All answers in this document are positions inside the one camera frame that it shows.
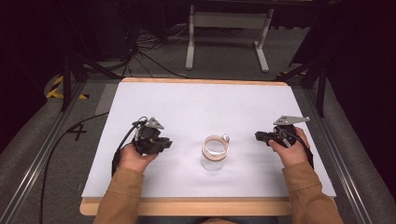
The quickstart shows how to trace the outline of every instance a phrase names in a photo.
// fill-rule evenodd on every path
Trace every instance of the white tabletop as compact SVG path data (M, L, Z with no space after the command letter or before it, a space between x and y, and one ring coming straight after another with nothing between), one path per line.
M146 170L143 198L288 197L280 158L255 138L257 131L271 132L282 115L302 116L289 86L121 82L82 197L103 197L114 152L143 116L155 117L164 126L161 136L173 141ZM335 197L306 124L295 126L307 135L323 192ZM226 162L207 171L202 144L224 133L231 139Z

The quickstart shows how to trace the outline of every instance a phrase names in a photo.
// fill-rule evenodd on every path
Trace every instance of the white table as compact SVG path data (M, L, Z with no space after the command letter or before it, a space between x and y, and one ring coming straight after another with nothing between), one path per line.
M111 160L132 122L155 117L173 142L145 172L141 216L287 216L291 214L277 154L255 139L271 132L282 115L301 117L285 83L194 79L125 78L119 85L80 211L94 216L111 178ZM315 143L323 192L335 197ZM230 138L224 166L215 172L200 164L201 147L212 134Z

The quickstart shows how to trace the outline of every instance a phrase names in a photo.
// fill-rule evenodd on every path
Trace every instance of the hand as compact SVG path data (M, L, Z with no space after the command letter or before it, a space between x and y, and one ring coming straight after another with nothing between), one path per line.
M119 167L135 170L143 174L148 165L157 158L157 154L141 156L136 152L133 145L126 146L120 154Z
M296 127L296 134L300 136L305 142L306 146L310 148L303 129ZM282 147L274 140L270 140L268 144L275 152L277 152L285 167L302 161L308 161L304 146L299 141L296 141L296 143L291 147Z

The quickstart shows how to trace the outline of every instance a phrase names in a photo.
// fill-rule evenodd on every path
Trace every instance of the black cable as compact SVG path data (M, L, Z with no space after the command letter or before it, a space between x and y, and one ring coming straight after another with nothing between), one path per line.
M305 155L308 158L308 162L311 165L312 169L314 168L314 154L312 154L311 150L309 149L309 147L306 145L306 143L304 142L304 140L297 135L294 135L292 133L287 133L289 136L295 138L297 141L299 141L301 143L301 145L303 145L304 147L304 151L305 151Z
M187 28L188 28L188 26L180 29L179 31L176 31L173 35L171 35L171 31L169 30L168 31L168 37L166 37L166 41L164 41L164 42L157 41L156 40L157 38L155 37L155 35L152 35L150 37L146 37L146 35L148 34L147 32L141 33L138 38L141 38L140 36L144 35L145 39L142 39L142 40L138 41L138 45L137 46L141 50L160 49L160 48L162 48L165 45L168 45L168 44L171 44L171 43L175 43L175 42L179 41L180 39L182 39L181 37L177 37L177 36L178 35L184 35L188 31ZM142 46L145 43L139 43L139 42L145 42L145 41L149 41L149 40L153 40L152 41L153 43L152 43L151 47Z
M147 69L147 67L145 67L145 66L140 62L140 60L138 60L135 56L134 56L134 58L140 63L140 65L141 65L144 69L146 69L146 71L148 72L148 75L149 75L150 77L153 77L153 76L151 75L151 73L149 72L149 70Z
M129 72L129 75L132 77L132 71L131 71L131 68L129 67L129 64L128 64L128 72Z
M103 115L107 115L108 112L103 113L103 114L99 114L99 115L95 115L92 116L90 118L84 119L76 124L74 124L73 126L71 126L70 128L68 128L59 138L58 140L56 140L55 144L53 145L50 153L49 153L49 157L47 158L46 161L46 168L44 169L44 177L43 177L43 184L42 184L42 188L41 188L41 196L40 196L40 215L39 215L39 223L42 224L43 223L43 211L44 211L44 192L45 192L45 188L46 188L46 181L47 181L47 173L48 173L48 169L50 166L50 159L52 158L52 154L55 151L55 148L58 146L58 144L61 142L62 138L69 132L75 130L77 127L79 127L83 122L88 121L90 119L96 119L99 117L102 117Z
M126 141L126 139L129 137L129 135L131 134L131 132L132 132L135 128L139 129L139 126L142 125L142 124L144 124L144 123L146 123L147 121L148 121L148 118L147 118L147 117L142 117L142 118L140 118L138 121L135 121L134 123L132 123L132 125L133 125L132 128L129 130L129 132L128 132L127 134L125 134L124 138L123 138L122 141L120 142L119 147L117 147L117 150L116 150L116 152L114 153L114 157L113 157L113 160L112 160L112 162L111 162L111 176L113 176L113 175L116 173L117 167L118 167L118 165L119 165L119 163L120 163L120 154L121 154L121 151L122 151L126 146L128 146L129 144L131 144L131 143L134 141L134 139L133 139L133 141L132 141L131 143L128 143L128 144L125 145L125 146L123 145L124 142Z
M183 35L186 34L188 31L189 31L189 25L186 23L186 26L185 26L185 27L183 27L182 29L180 29L180 30L178 30L178 31L174 31L173 34L172 34L171 29L169 29L168 36L172 36L172 37L171 37L171 39L172 39L172 38L177 37L178 35L183 36Z
M117 64L110 65L110 66L104 67L104 68L107 69L107 70L109 70L109 71L113 71L113 70L116 70L116 69L118 69L118 68L123 67L123 66L124 66L125 64L127 64L128 62L129 62L129 59L126 60L125 62L117 63ZM90 67L84 67L84 69L85 69L87 72L91 72L91 73L97 72L97 70L95 70L95 69L93 69L93 68L90 68Z
M124 77L126 66L127 66L127 64L124 65L124 69L122 70L122 75L121 75L122 77Z
M139 6L130 1L118 1L118 12L123 23L124 40L128 50L136 53L138 49L136 40L140 28Z
M110 77L110 78L114 78L114 79L122 79L121 76L116 75L110 71L108 71L107 69L105 69L102 65L100 65L99 63L93 62L91 60L86 59L85 57L83 57L82 55L79 54L74 54L74 56L80 60L81 62L86 63L87 65L89 65L90 67L92 67L93 69L95 69L96 71L105 74L106 76Z
M164 67L164 66L162 66L161 64L157 63L157 62L156 62L154 59L150 58L150 57L149 57L147 54L143 53L142 51L138 50L138 52L139 52L140 54L142 54L142 55L146 56L148 59L152 60L154 63L158 64L158 65L159 65L161 68L163 68L163 69L164 69L165 71L167 71L168 73L170 73L170 74L172 74L172 75L174 75L174 76L177 76L177 77L184 77L184 78L188 78L188 77L185 77L185 76L182 76L182 75L176 74L176 73L174 73L174 72L172 72L172 71L168 70L167 68L165 68L165 67Z

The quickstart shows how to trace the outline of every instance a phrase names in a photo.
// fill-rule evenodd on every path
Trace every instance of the white metal stand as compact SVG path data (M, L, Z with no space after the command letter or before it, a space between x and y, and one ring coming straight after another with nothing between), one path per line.
M246 13L224 13L224 12L195 12L194 5L190 7L189 22L189 47L187 50L186 69L191 70L194 59L194 27L223 27L242 29L262 29L262 36L259 41L254 41L260 66L262 71L269 71L268 63L265 60L262 46L268 33L274 10L268 10L267 14L246 14Z

